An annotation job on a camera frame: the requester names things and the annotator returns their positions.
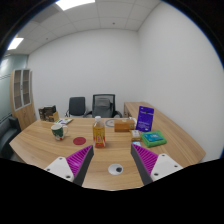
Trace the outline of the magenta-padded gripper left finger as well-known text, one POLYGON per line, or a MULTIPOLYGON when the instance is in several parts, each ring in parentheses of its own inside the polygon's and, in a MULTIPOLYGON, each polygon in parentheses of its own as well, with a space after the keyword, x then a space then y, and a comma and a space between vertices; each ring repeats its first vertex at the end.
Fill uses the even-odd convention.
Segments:
POLYGON ((45 171, 81 186, 94 155, 93 146, 87 146, 68 157, 58 157, 45 171))

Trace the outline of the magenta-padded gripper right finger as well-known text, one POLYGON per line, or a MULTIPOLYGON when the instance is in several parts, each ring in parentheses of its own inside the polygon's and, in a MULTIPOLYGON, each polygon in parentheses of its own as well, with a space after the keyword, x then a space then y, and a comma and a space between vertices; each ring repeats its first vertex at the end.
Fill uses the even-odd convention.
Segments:
POLYGON ((148 185, 182 169, 182 166, 167 154, 157 155, 136 144, 131 145, 131 155, 144 185, 148 185))

